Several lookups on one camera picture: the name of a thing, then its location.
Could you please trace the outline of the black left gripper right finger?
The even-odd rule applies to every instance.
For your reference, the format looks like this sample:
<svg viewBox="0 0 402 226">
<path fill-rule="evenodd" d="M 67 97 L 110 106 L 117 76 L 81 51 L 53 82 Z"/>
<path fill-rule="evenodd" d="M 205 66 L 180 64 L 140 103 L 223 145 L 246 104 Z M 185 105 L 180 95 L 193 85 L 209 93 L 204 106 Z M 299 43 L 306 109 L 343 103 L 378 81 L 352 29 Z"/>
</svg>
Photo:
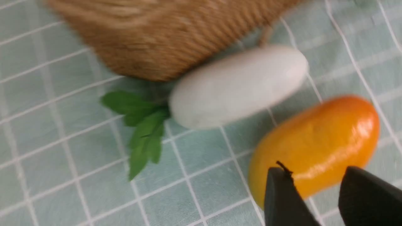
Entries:
<svg viewBox="0 0 402 226">
<path fill-rule="evenodd" d="M 357 166 L 343 176 L 338 208 L 346 226 L 400 226 L 402 192 Z"/>
</svg>

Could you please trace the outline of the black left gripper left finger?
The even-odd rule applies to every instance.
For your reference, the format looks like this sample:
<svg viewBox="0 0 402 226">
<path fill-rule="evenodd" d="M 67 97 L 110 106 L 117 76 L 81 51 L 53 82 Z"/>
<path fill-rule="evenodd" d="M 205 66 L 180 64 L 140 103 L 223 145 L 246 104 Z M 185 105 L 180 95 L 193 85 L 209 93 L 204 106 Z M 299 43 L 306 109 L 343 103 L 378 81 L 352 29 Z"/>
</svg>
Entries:
<svg viewBox="0 0 402 226">
<path fill-rule="evenodd" d="M 264 198 L 266 226 L 320 226 L 297 191 L 293 172 L 277 161 L 267 173 Z"/>
</svg>

